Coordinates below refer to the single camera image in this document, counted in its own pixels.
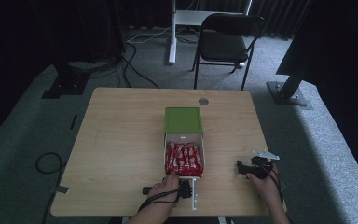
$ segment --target open box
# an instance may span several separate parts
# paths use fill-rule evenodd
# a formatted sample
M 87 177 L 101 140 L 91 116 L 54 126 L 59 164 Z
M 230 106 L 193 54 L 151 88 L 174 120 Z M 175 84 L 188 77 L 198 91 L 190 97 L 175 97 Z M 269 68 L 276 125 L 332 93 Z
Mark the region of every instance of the open box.
M 192 209 L 196 210 L 196 180 L 201 178 L 203 175 L 203 169 L 205 167 L 205 155 L 204 155 L 204 145 L 203 145 L 203 130 L 202 130 L 202 121 L 200 115 L 200 109 L 198 107 L 166 107 L 165 108 L 165 137 L 164 137 L 164 172 L 165 174 L 170 172 L 170 164 L 173 161 L 170 161 L 170 146 L 175 144 L 176 147 L 188 147 L 190 156 L 187 155 L 187 167 L 188 164 L 194 162 L 191 158 L 195 158 L 193 164 L 193 169 L 198 169 L 197 172 L 188 172 L 190 175 L 183 175 L 183 172 L 180 172 L 180 160 L 176 160 L 175 164 L 178 167 L 179 178 L 189 179 L 192 182 Z M 191 149 L 194 149 L 195 154 L 191 154 Z

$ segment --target cardboard box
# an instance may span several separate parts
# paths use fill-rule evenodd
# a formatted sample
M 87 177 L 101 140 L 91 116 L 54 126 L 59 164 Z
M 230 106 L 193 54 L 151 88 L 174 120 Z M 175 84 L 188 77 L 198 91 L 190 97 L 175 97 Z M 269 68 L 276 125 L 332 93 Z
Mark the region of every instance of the cardboard box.
M 205 155 L 203 145 L 203 130 L 200 109 L 198 107 L 166 107 L 165 108 L 165 138 L 164 138 L 164 172 L 167 173 L 167 145 L 191 144 L 198 147 L 200 165 L 202 171 L 200 176 L 180 175 L 181 178 L 199 178 L 203 175 L 205 168 Z

